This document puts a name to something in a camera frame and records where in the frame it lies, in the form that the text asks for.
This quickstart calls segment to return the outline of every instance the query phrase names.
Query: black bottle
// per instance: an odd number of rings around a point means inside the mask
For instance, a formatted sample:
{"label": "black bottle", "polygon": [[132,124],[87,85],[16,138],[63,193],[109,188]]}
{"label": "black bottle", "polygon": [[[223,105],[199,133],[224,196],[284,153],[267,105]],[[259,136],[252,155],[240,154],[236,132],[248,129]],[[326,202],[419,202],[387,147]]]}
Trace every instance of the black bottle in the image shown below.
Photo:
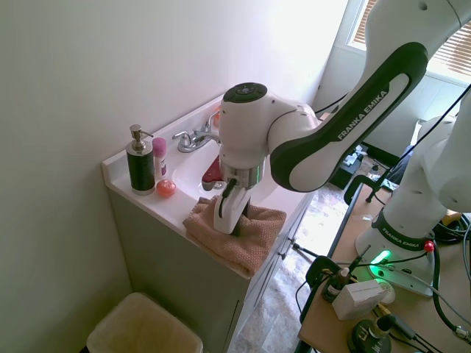
{"label": "black bottle", "polygon": [[142,134],[152,136],[142,131],[141,125],[130,127],[134,140],[127,144],[127,165],[130,169],[132,192],[139,196],[149,195],[154,191],[154,155],[152,144],[144,141]]}
{"label": "black bottle", "polygon": [[362,320],[353,327],[347,345],[350,353],[391,353],[389,330],[396,324],[393,315],[386,315],[376,322]]}
{"label": "black bottle", "polygon": [[324,286],[322,290],[322,298],[331,303],[340,294],[341,289],[348,284],[350,280],[350,270],[348,267],[343,268],[334,274]]}

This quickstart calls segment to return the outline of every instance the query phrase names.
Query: faucet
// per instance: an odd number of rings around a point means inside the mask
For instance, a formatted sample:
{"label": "faucet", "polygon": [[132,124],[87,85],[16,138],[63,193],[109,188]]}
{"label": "faucet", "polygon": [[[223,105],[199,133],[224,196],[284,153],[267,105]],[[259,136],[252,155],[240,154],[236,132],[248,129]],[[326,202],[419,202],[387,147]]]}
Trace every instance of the faucet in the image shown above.
{"label": "faucet", "polygon": [[206,143],[211,140],[215,140],[217,143],[221,143],[219,136],[211,131],[211,125],[213,124],[213,118],[217,114],[212,114],[208,120],[206,120],[201,126],[200,130],[194,130],[193,134],[182,131],[172,136],[172,140],[180,138],[178,142],[178,150],[182,153],[190,153],[202,148]]}

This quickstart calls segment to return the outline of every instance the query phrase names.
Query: green light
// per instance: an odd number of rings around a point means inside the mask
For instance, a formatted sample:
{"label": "green light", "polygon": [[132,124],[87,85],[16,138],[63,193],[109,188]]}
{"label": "green light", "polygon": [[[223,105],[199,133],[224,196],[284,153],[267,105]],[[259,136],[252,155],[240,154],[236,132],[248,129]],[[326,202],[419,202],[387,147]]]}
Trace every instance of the green light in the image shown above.
{"label": "green light", "polygon": [[375,257],[371,263],[374,263],[374,264],[380,263],[381,261],[386,259],[390,254],[391,252],[389,250],[384,250],[377,257]]}

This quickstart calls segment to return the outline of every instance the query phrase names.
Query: orange sphere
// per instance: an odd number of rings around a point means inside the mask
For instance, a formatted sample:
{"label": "orange sphere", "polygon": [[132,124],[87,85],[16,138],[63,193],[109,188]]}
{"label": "orange sphere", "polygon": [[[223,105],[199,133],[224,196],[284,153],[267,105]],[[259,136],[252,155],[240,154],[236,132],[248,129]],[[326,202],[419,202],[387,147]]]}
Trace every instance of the orange sphere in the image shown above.
{"label": "orange sphere", "polygon": [[160,180],[156,187],[157,193],[162,197],[170,197],[177,190],[177,186],[171,180]]}

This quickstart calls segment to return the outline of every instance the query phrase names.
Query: trash can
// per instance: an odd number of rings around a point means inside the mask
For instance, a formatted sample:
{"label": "trash can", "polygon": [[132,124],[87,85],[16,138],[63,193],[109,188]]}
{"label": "trash can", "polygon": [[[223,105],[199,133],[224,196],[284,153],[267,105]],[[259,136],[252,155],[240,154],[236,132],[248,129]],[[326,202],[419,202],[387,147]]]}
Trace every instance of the trash can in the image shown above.
{"label": "trash can", "polygon": [[127,296],[88,336],[90,353],[202,353],[187,326],[143,294]]}

